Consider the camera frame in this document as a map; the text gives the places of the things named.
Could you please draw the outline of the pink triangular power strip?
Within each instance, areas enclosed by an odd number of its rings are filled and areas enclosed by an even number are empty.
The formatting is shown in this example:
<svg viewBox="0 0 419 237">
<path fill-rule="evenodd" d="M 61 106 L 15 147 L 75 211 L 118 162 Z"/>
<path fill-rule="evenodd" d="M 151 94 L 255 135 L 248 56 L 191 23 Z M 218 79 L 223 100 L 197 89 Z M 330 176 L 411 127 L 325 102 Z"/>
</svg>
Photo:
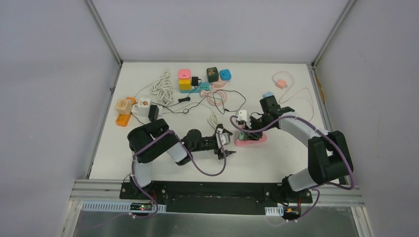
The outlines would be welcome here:
<svg viewBox="0 0 419 237">
<path fill-rule="evenodd" d="M 247 141 L 238 141 L 237 138 L 235 140 L 236 146 L 248 146 L 253 144 L 264 143 L 267 141 L 267 135 L 263 132 L 259 133 L 247 133 L 249 135 L 249 139 Z"/>
</svg>

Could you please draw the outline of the green charger plug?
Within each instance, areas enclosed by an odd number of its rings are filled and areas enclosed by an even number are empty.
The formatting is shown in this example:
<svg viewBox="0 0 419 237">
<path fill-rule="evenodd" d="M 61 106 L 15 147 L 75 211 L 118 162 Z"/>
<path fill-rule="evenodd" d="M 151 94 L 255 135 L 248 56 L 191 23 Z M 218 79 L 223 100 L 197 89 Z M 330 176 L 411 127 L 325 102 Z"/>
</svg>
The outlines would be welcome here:
<svg viewBox="0 0 419 237">
<path fill-rule="evenodd" d="M 249 139 L 249 135 L 245 132 L 239 131 L 237 134 L 238 141 L 247 141 Z"/>
</svg>

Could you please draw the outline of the blue charger plug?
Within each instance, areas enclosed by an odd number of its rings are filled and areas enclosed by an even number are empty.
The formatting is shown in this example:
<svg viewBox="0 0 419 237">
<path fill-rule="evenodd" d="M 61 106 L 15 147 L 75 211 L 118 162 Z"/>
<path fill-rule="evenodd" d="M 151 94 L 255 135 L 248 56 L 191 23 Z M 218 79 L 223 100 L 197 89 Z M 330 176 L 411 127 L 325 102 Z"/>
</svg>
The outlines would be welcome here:
<svg viewBox="0 0 419 237">
<path fill-rule="evenodd" d="M 264 93 L 262 98 L 267 98 L 267 97 L 270 97 L 270 96 L 274 96 L 274 94 L 269 91 L 269 92 Z"/>
</svg>

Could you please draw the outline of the pink charger plug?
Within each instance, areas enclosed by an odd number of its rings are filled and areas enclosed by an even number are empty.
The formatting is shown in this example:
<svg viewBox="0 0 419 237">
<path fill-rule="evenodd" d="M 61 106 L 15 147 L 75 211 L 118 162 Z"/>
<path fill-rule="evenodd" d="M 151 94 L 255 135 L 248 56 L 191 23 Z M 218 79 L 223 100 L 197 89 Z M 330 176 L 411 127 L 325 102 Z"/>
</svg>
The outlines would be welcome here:
<svg viewBox="0 0 419 237">
<path fill-rule="evenodd" d="M 280 89 L 284 89 L 288 87 L 288 84 L 285 80 L 283 79 L 279 79 L 276 81 L 275 83 L 276 87 L 280 88 Z"/>
</svg>

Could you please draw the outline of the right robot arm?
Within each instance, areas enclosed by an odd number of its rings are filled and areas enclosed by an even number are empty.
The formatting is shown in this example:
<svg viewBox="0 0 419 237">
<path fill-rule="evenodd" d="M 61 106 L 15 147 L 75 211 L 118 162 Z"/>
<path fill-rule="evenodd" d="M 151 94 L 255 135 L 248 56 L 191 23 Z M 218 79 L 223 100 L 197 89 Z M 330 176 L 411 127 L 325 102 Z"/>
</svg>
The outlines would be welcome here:
<svg viewBox="0 0 419 237">
<path fill-rule="evenodd" d="M 310 188 L 331 184 L 335 179 L 353 177 L 353 164 L 345 136 L 340 131 L 319 129 L 301 118 L 291 107 L 281 107 L 275 96 L 260 100 L 263 113 L 250 117 L 250 130 L 262 135 L 277 128 L 300 141 L 307 148 L 307 168 L 282 180 L 280 197 L 293 202 Z"/>
</svg>

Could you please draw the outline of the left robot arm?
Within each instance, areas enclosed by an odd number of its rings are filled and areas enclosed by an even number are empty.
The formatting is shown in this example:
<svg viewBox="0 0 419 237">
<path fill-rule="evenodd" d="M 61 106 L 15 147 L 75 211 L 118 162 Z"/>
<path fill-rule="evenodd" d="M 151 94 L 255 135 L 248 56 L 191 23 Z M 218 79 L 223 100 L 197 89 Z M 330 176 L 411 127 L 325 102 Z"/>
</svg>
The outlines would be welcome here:
<svg viewBox="0 0 419 237">
<path fill-rule="evenodd" d="M 181 139 L 170 129 L 164 119 L 133 129 L 127 135 L 132 152 L 130 181 L 133 186 L 131 192 L 141 200 L 150 195 L 152 162 L 163 154 L 168 154 L 178 166 L 192 162 L 196 169 L 206 176 L 220 175 L 226 168 L 226 158 L 236 153 L 225 148 L 231 143 L 232 135 L 233 133 L 225 129 L 222 124 L 218 124 L 211 136 L 204 137 L 200 130 L 191 129 Z M 219 160 L 224 161 L 218 173 L 205 173 L 197 166 L 193 153 L 203 151 L 213 151 Z"/>
</svg>

